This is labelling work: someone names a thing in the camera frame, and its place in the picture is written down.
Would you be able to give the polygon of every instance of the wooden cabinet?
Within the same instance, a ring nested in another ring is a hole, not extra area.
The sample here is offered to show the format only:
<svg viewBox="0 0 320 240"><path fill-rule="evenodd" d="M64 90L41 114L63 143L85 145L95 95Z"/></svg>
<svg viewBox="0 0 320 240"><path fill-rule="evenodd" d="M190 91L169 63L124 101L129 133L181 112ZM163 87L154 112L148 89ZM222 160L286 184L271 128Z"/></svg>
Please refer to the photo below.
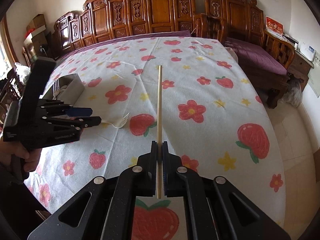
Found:
<svg viewBox="0 0 320 240"><path fill-rule="evenodd" d="M303 55L301 55L299 52L295 51L295 57L293 59L293 62L288 68L288 76L289 77L295 77L299 79L300 85L301 85L301 91L304 90L309 77L308 73L310 71L310 68L312 68L313 65L310 61L308 61Z"/></svg>

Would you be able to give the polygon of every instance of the purple cushion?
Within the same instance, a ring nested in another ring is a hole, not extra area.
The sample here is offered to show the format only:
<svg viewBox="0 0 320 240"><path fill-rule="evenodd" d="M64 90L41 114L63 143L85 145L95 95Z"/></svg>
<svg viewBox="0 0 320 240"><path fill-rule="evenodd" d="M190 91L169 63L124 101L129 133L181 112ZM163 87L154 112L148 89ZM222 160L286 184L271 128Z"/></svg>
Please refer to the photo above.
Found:
<svg viewBox="0 0 320 240"><path fill-rule="evenodd" d="M227 38L225 47L230 47L235 51L240 66L257 67L279 75L287 74L287 70L260 46Z"/></svg>

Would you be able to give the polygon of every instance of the carved wooden backrest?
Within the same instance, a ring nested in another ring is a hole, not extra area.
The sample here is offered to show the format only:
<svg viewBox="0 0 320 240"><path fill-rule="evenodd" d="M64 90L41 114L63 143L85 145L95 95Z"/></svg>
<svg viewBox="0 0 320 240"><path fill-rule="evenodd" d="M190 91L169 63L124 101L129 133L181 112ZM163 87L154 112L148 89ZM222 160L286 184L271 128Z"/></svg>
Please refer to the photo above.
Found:
<svg viewBox="0 0 320 240"><path fill-rule="evenodd" d="M120 37L194 29L195 0L86 0L55 23L59 55Z"/></svg>
<svg viewBox="0 0 320 240"><path fill-rule="evenodd" d="M261 45L263 11L256 5L257 0L205 0L207 15L227 19L229 37Z"/></svg>

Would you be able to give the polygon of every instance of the human hand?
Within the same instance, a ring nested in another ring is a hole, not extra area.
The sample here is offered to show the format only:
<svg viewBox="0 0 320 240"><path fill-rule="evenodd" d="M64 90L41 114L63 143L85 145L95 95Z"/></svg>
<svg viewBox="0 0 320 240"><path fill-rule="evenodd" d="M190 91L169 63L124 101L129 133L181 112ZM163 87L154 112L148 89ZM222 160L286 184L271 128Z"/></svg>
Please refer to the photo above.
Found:
<svg viewBox="0 0 320 240"><path fill-rule="evenodd" d="M20 142L4 142L0 139L0 163L10 166L11 155L25 159L23 169L25 172L34 171L39 163L42 149L33 149L28 152Z"/></svg>

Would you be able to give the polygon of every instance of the plastic bag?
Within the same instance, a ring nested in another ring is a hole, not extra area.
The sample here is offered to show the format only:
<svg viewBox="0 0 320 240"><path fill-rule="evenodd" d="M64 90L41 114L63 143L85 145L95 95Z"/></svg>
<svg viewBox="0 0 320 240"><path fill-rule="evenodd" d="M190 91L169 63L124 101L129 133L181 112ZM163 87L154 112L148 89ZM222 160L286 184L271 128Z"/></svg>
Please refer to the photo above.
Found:
<svg viewBox="0 0 320 240"><path fill-rule="evenodd" d="M20 82L26 85L31 73L30 68L17 62L14 64L16 65L16 73L19 76Z"/></svg>
<svg viewBox="0 0 320 240"><path fill-rule="evenodd" d="M302 101L302 93L300 81L297 78L291 78L288 82L288 90L279 100L281 103L290 103L291 105L298 107Z"/></svg>

